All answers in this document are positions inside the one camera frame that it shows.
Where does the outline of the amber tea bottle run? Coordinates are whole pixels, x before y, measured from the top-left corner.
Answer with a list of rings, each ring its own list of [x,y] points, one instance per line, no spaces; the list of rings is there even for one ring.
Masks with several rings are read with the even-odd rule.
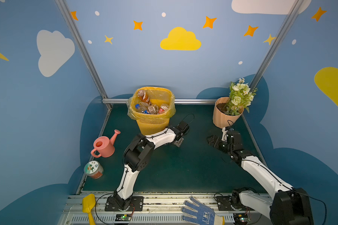
[[[149,98],[149,96],[148,96],[148,94],[146,93],[145,90],[139,90],[138,93],[137,93],[137,96],[142,102],[144,102],[148,105],[151,105],[150,98]]]

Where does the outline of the red-label red-cap water bottle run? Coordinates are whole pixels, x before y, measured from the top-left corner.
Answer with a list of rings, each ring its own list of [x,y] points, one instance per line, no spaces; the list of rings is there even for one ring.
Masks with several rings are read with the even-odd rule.
[[[170,109],[170,106],[168,104],[161,104],[158,108],[158,114],[163,114],[167,112]]]

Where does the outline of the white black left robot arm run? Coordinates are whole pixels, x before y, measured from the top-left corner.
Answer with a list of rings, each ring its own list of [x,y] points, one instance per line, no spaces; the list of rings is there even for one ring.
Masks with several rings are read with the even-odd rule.
[[[133,195],[133,188],[140,171],[149,164],[155,149],[173,144],[180,147],[183,136],[189,130],[189,124],[181,121],[177,126],[169,126],[163,131],[152,135],[135,136],[133,141],[124,151],[124,172],[118,188],[114,191],[113,197],[118,204],[118,209],[126,210],[130,206]]]

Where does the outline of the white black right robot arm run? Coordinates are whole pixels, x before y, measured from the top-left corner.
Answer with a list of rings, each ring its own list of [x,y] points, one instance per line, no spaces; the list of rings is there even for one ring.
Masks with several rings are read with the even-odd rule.
[[[207,143],[229,154],[232,161],[247,171],[270,196],[262,197],[245,187],[235,189],[230,197],[233,210],[253,209],[270,219],[274,225],[314,224],[307,192],[279,178],[251,151],[244,149],[239,132],[225,128],[221,137],[207,137]]]

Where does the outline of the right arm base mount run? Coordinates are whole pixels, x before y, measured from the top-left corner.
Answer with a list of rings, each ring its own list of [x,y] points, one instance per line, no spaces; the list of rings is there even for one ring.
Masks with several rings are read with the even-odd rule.
[[[252,208],[248,208],[241,203],[238,193],[232,193],[230,196],[215,193],[214,200],[217,202],[217,207],[219,211],[252,210]]]

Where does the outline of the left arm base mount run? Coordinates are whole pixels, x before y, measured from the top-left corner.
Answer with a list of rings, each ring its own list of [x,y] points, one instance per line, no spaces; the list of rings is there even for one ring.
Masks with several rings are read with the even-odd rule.
[[[142,211],[144,206],[144,197],[134,196],[126,200],[120,197],[108,197],[104,211]]]

